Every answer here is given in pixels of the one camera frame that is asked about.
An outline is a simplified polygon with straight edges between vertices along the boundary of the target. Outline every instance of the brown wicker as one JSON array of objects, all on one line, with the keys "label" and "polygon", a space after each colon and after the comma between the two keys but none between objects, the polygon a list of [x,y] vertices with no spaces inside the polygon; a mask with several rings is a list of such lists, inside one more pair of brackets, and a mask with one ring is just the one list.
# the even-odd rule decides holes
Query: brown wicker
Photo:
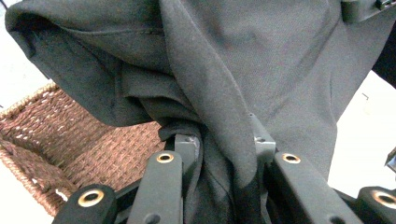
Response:
[{"label": "brown wicker", "polygon": [[0,114],[0,160],[55,216],[61,195],[92,183],[118,190],[140,178],[163,148],[159,127],[106,126],[52,83]]}]

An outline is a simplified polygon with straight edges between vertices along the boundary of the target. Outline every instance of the dark gray fabric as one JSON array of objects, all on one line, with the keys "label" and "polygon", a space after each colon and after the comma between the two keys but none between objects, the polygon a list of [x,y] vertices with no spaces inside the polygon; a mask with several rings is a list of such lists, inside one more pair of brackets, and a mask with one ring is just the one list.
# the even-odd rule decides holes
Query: dark gray fabric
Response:
[{"label": "dark gray fabric", "polygon": [[259,223],[249,112],[280,150],[327,177],[336,121],[395,18],[390,9],[345,24],[331,0],[29,0],[6,23],[29,60],[102,122],[155,119],[163,140],[200,137],[187,223]]}]

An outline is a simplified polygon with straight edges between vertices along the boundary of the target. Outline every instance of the round hole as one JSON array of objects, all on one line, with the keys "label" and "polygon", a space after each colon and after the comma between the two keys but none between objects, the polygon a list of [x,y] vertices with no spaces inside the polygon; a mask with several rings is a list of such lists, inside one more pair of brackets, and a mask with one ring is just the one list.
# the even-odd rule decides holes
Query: round hole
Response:
[{"label": "round hole", "polygon": [[332,224],[345,224],[345,221],[341,219],[340,217],[331,217],[330,218],[330,223]]},{"label": "round hole", "polygon": [[168,163],[168,162],[172,161],[173,158],[174,158],[174,156],[173,156],[172,154],[163,153],[163,154],[160,154],[160,155],[157,157],[157,162],[160,162],[160,163]]},{"label": "round hole", "polygon": [[157,224],[160,223],[161,217],[158,216],[157,214],[148,214],[145,217],[145,223],[146,224]]},{"label": "round hole", "polygon": [[98,196],[99,195],[97,193],[89,194],[89,195],[85,196],[85,201],[93,201],[93,200],[97,199]]},{"label": "round hole", "polygon": [[396,197],[384,191],[373,190],[372,196],[378,203],[392,209],[396,209]]},{"label": "round hole", "polygon": [[392,198],[385,195],[381,195],[379,198],[386,203],[396,203]]},{"label": "round hole", "polygon": [[297,156],[294,156],[293,154],[289,154],[289,153],[284,153],[282,155],[282,159],[288,163],[300,163],[301,159],[298,158]]},{"label": "round hole", "polygon": [[258,142],[258,143],[264,143],[265,139],[261,138],[261,137],[258,137],[258,138],[255,139],[255,141]]},{"label": "round hole", "polygon": [[100,189],[90,189],[79,196],[78,204],[81,207],[92,207],[102,201],[104,197],[105,193]]}]

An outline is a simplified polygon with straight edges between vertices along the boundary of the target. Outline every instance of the black bracket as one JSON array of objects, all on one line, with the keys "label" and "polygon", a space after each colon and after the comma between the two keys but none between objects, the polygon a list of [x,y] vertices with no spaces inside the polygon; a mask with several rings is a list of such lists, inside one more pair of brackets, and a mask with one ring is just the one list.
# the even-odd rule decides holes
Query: black bracket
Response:
[{"label": "black bracket", "polygon": [[343,21],[365,21],[396,5],[396,0],[342,0]]},{"label": "black bracket", "polygon": [[148,159],[127,223],[183,223],[182,161],[174,151]]}]

